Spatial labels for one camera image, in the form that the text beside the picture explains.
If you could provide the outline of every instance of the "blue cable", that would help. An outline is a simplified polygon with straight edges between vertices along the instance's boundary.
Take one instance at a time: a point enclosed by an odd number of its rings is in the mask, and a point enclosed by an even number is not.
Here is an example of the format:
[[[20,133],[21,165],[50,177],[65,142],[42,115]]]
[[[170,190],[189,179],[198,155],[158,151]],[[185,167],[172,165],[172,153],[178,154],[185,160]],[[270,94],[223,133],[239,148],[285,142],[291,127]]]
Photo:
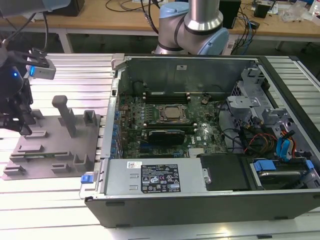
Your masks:
[[[244,17],[241,17],[241,16],[237,16],[237,18],[244,20],[244,21],[246,22],[246,25],[249,26],[249,31],[248,31],[249,40],[246,42],[246,44],[244,44],[245,49],[244,49],[243,53],[241,54],[241,55],[244,55],[244,54],[246,53],[246,51],[248,50],[249,45],[250,45],[250,43],[251,43],[250,39],[251,39],[251,35],[252,35],[251,33],[253,33],[253,30],[252,30],[252,28],[251,28],[251,24],[249,24],[250,21],[249,21],[249,18],[248,18],[248,17],[245,17],[245,18],[244,18]]]
[[[247,50],[248,50],[248,48],[249,48],[249,45],[250,45],[250,43],[251,43],[251,41],[250,41],[250,39],[251,39],[251,33],[253,32],[253,30],[252,30],[252,28],[251,28],[250,21],[249,21],[249,19],[248,19],[247,17],[246,17],[246,22],[247,22],[247,24],[249,25],[249,34],[248,34],[249,40],[248,40],[248,42],[247,42],[247,44],[246,44],[246,46],[245,46],[245,49],[244,49],[244,51],[243,51],[243,53],[242,53],[241,55],[244,55],[244,54],[247,52]]]

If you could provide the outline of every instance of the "power supply label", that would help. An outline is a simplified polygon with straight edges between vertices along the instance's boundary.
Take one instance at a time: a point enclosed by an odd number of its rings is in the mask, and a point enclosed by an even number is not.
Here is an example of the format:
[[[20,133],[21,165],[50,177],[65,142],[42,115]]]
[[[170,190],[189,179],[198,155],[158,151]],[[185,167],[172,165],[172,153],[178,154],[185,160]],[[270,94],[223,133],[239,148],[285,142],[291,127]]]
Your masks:
[[[141,165],[141,191],[144,194],[181,192],[178,165]]]

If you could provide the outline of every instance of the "blue latch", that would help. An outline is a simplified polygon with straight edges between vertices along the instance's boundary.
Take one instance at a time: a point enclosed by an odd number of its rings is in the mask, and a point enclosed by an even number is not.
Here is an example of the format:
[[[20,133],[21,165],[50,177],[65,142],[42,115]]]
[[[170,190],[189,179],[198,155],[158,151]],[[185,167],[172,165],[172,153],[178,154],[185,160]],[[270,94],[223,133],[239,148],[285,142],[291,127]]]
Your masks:
[[[314,164],[312,163],[311,160],[305,160],[305,164],[306,164],[306,166],[308,167],[309,170],[315,168],[315,166],[314,166]]]
[[[82,184],[93,184],[94,183],[94,176],[93,175],[82,175],[81,176],[81,183]]]
[[[276,166],[272,160],[258,160],[253,163],[257,172],[276,170]]]

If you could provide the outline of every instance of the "cpu socket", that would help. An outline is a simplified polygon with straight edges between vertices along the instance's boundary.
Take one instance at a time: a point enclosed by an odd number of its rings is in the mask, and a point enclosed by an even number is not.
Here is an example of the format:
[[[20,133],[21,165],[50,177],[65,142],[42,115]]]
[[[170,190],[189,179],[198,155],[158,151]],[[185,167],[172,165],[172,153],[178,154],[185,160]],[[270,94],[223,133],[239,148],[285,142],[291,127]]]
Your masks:
[[[158,107],[159,120],[157,122],[184,122],[187,123],[185,107],[180,104],[162,105]]]

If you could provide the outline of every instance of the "robotic arm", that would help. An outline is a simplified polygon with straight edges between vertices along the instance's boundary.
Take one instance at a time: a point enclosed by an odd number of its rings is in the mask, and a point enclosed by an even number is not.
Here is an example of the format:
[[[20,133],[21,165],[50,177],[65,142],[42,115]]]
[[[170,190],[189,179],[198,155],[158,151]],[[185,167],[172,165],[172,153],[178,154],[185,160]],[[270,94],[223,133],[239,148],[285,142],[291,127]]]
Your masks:
[[[156,54],[219,55],[228,42],[219,0],[169,2],[159,18]]]
[[[70,1],[0,0],[0,16],[6,18],[27,13],[52,11],[66,7]],[[30,107],[33,98],[29,79],[21,76],[17,66],[26,66],[31,77],[43,79],[53,79],[56,68],[50,60],[46,59],[45,52],[35,48],[29,53],[7,51],[5,44],[7,41],[3,42],[0,43],[0,129],[9,129],[20,132],[21,135],[30,135],[32,131],[29,125],[36,123]]]

